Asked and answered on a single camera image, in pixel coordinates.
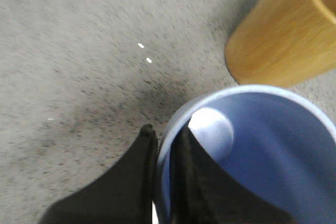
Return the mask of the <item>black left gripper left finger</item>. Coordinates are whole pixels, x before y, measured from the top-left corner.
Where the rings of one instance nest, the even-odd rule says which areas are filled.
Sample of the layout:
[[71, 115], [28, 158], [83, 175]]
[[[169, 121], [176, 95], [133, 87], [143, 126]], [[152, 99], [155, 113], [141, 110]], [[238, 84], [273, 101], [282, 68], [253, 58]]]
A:
[[39, 223], [152, 223], [158, 140], [141, 127], [125, 154], [85, 188], [53, 203]]

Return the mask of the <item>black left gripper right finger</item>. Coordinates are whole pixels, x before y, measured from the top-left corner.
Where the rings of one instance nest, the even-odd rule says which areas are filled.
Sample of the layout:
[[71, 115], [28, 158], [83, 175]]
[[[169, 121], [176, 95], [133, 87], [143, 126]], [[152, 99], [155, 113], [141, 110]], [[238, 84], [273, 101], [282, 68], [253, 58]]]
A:
[[207, 154], [185, 125], [170, 152], [171, 223], [296, 223], [250, 192]]

